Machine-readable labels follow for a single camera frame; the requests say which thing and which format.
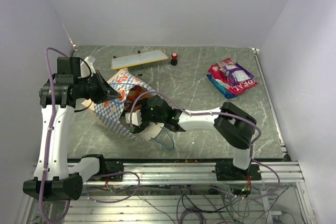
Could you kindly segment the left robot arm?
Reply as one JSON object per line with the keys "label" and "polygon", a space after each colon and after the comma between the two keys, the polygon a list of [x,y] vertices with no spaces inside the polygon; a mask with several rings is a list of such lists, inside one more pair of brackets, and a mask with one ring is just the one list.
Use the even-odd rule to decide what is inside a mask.
{"label": "left robot arm", "polygon": [[42,201],[77,200],[83,184],[91,177],[102,180],[107,167],[101,154],[89,154],[68,166],[70,123],[76,102],[86,99],[101,104],[121,97],[99,72],[82,77],[78,57],[59,57],[57,73],[39,91],[43,133],[38,164],[33,178],[23,183],[23,192]]}

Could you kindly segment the checkered paper bag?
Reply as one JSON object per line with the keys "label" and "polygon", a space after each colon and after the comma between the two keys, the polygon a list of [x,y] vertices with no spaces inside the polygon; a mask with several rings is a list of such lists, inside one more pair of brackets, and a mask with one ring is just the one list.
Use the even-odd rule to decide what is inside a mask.
{"label": "checkered paper bag", "polygon": [[130,132],[129,124],[125,121],[125,114],[130,111],[124,109],[124,103],[126,102],[130,89],[135,86],[144,87],[147,91],[152,91],[153,89],[147,83],[139,79],[139,77],[129,73],[127,68],[119,70],[108,80],[108,84],[121,94],[121,98],[113,99],[101,104],[96,104],[90,99],[82,102],[84,108],[89,110],[98,124],[112,130],[118,135],[123,135],[133,140],[155,141],[167,150],[173,151],[175,149],[175,144],[171,135],[168,135],[172,142],[171,147],[156,139],[160,132],[163,131],[168,133],[168,130],[164,129],[164,124],[149,123],[149,126],[147,126],[144,131],[139,134],[133,134]]}

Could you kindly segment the pink snack packet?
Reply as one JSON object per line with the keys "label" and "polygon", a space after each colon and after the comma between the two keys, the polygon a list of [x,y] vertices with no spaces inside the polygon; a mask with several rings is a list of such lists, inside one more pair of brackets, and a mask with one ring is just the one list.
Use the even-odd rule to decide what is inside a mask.
{"label": "pink snack packet", "polygon": [[226,58],[218,63],[215,63],[210,66],[208,69],[208,74],[211,74],[212,77],[221,85],[223,85],[230,93],[234,94],[236,97],[245,93],[247,90],[258,85],[258,82],[249,80],[242,82],[236,86],[230,86],[225,74],[221,71],[221,67],[224,65],[233,65],[236,62],[233,62],[230,58]]}

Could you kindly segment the blue snack packet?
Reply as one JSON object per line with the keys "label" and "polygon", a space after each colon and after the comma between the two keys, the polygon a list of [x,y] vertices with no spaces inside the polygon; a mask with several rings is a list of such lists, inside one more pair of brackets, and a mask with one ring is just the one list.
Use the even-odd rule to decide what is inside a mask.
{"label": "blue snack packet", "polygon": [[216,87],[216,89],[227,99],[235,98],[236,96],[230,93],[223,85],[219,84],[211,74],[206,75],[209,81]]}

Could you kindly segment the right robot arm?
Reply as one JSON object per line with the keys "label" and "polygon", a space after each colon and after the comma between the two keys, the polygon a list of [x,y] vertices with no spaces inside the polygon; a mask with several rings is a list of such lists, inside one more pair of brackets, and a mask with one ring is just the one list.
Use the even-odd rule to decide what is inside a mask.
{"label": "right robot arm", "polygon": [[253,137],[260,137],[256,120],[230,102],[210,110],[190,111],[172,108],[159,95],[136,99],[131,110],[125,113],[131,132],[140,133],[151,123],[162,124],[171,132],[191,130],[214,130],[234,148],[232,161],[216,166],[217,178],[221,180],[244,180],[249,177]]}

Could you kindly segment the purple snack packet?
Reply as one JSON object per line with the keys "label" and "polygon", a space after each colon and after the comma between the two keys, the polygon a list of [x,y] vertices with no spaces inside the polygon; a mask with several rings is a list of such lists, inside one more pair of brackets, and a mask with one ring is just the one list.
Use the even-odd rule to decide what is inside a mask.
{"label": "purple snack packet", "polygon": [[254,79],[253,74],[237,63],[233,65],[224,65],[221,67],[221,71],[227,77],[230,86],[236,86],[242,82]]}

